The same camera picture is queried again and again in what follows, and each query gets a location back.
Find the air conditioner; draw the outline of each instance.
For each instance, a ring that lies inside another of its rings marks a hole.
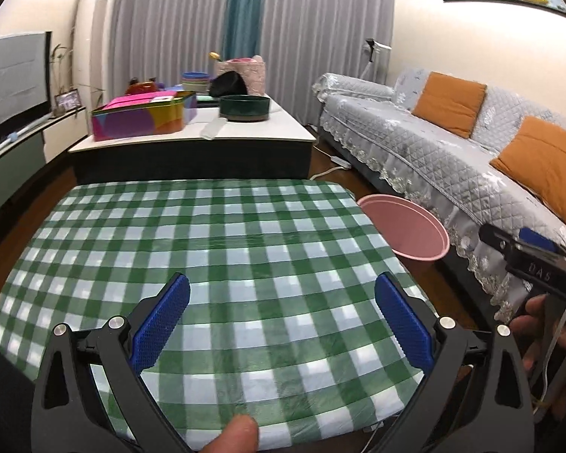
[[[109,51],[115,0],[80,0],[73,48],[74,87],[90,111],[112,99]]]

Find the sofa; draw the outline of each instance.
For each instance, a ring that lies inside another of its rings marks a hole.
[[[394,88],[325,74],[312,87],[322,104],[318,129],[355,164],[368,167],[444,224],[457,255],[468,259],[490,304],[499,306],[494,318],[508,322],[532,286],[506,272],[502,256],[480,241],[478,228],[492,223],[517,237],[528,227],[566,246],[566,225],[489,162],[513,139],[525,116],[564,129],[566,117],[488,86],[471,137],[463,139],[411,114],[429,74],[407,69]]]

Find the person's hand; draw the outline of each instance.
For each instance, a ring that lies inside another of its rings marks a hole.
[[[543,328],[545,322],[545,297],[546,295],[539,295],[531,298],[526,302],[526,311],[528,315],[521,315],[512,320],[509,328],[517,335],[531,336],[535,340],[528,348],[522,358],[522,362],[526,369],[526,373],[530,373],[535,363],[539,359],[543,359],[541,355],[541,338],[543,337]],[[558,346],[566,350],[566,324],[558,338]],[[558,398],[551,404],[551,412],[558,421],[566,415],[566,386],[558,396]]]
[[[222,434],[208,443],[200,453],[256,453],[258,424],[250,416],[235,416]]]

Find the throw pillow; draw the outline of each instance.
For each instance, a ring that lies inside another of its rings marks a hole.
[[[413,115],[468,138],[485,92],[482,83],[432,72]]]
[[[526,116],[491,165],[534,192],[566,224],[566,130]]]

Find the sofa backrest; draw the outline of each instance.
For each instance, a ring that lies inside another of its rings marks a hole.
[[[423,68],[403,70],[394,86],[392,102],[413,111],[429,76],[430,71]],[[487,148],[500,152],[513,140],[525,116],[538,117],[566,129],[566,117],[517,93],[500,87],[487,86],[471,138]]]
[[[566,117],[517,93],[488,86],[471,138],[500,152],[513,140],[526,116],[538,117],[566,129]]]

